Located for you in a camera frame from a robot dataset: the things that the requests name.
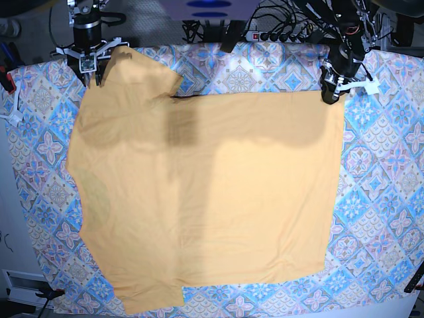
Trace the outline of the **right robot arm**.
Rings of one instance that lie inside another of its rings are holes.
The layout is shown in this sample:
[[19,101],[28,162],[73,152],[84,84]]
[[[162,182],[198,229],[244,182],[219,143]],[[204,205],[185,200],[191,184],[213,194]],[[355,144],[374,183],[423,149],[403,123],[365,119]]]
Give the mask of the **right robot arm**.
[[129,45],[120,36],[111,40],[102,37],[103,25],[117,27],[127,20],[123,13],[104,11],[106,4],[106,1],[67,2],[69,26],[73,31],[71,44],[59,45],[54,39],[52,27],[48,27],[50,39],[55,45],[50,55],[65,56],[67,66],[86,87],[92,79],[100,86],[113,50]]

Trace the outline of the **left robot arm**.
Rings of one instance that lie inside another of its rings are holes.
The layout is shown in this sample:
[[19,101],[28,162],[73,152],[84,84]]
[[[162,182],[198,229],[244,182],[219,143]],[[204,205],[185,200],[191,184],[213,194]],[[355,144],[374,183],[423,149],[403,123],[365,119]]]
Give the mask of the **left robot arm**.
[[306,1],[306,13],[330,27],[330,34],[339,43],[330,46],[321,66],[321,98],[332,105],[352,88],[363,88],[368,95],[378,93],[380,82],[368,70],[365,78],[356,74],[364,68],[364,58],[377,41],[377,33],[370,12],[370,1]]

